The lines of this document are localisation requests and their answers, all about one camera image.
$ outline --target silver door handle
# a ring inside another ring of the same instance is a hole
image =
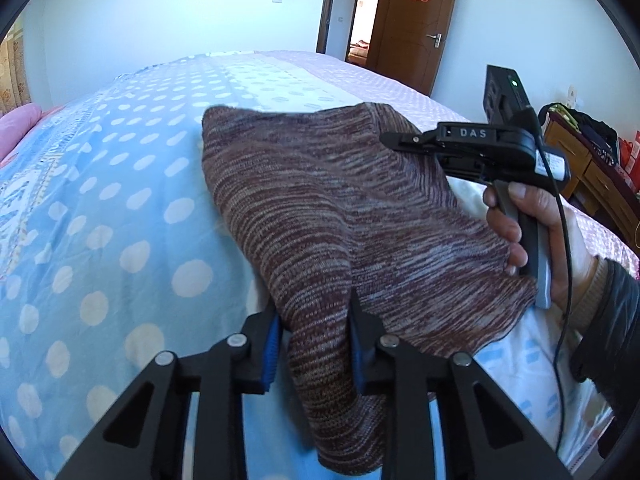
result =
[[[440,41],[442,40],[442,34],[438,33],[438,34],[426,34],[427,38],[433,38],[434,40],[436,40],[435,43],[435,47],[439,48],[440,47]]]

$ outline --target finger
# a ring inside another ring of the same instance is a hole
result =
[[[498,208],[492,207],[486,212],[486,222],[500,238],[508,242],[519,242],[522,238],[522,229],[518,223]]]
[[[547,227],[560,224],[560,213],[556,199],[544,189],[526,186],[519,182],[509,183],[509,197],[523,213],[536,218]]]
[[[517,268],[524,267],[529,261],[529,255],[524,247],[520,244],[509,244],[509,257],[507,258],[507,264]]]
[[[496,207],[498,205],[498,197],[492,186],[487,186],[482,194],[482,201],[486,206]]]

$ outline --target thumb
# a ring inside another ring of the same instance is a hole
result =
[[[541,224],[550,228],[560,225],[558,204],[548,191],[519,182],[510,182],[509,197],[518,209],[533,216]]]

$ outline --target white label sticker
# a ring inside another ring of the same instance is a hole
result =
[[[553,153],[545,152],[546,160],[549,163],[549,168],[551,168],[551,174],[554,176],[556,180],[564,180],[564,158],[559,155],[554,155]],[[546,176],[546,168],[545,163],[542,161],[542,156],[540,152],[536,152],[536,173],[540,175]]]

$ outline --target black cable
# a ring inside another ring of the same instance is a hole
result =
[[[545,165],[546,175],[549,177],[551,181],[552,187],[554,189],[554,197],[556,199],[556,203],[558,204],[558,211],[560,213],[560,223],[562,224],[562,237],[564,238],[564,250],[566,252],[566,270],[567,270],[567,292],[566,292],[566,312],[564,313],[564,319],[562,322],[562,330],[560,331],[560,337],[558,339],[558,345],[556,346],[556,352],[554,353],[554,374],[556,375],[556,382],[558,383],[558,396],[560,400],[560,430],[558,432],[558,442],[556,443],[556,454],[559,454],[560,445],[562,444],[562,434],[564,433],[564,418],[565,418],[565,406],[564,406],[564,391],[562,390],[562,383],[560,381],[560,372],[558,371],[558,361],[560,359],[560,349],[562,347],[562,342],[566,336],[566,331],[569,328],[569,315],[571,314],[571,302],[572,302],[572,292],[574,288],[574,266],[571,262],[571,247],[569,243],[569,231],[566,226],[566,217],[564,216],[564,206],[562,206],[562,201],[560,200],[560,191],[558,190],[558,184],[556,184],[556,180],[554,179],[553,173],[551,171],[551,167],[549,166],[548,160],[546,160],[545,152],[542,149],[542,130],[539,129],[534,134],[534,138],[536,141],[536,147],[540,152],[540,157],[542,158],[542,162]]]

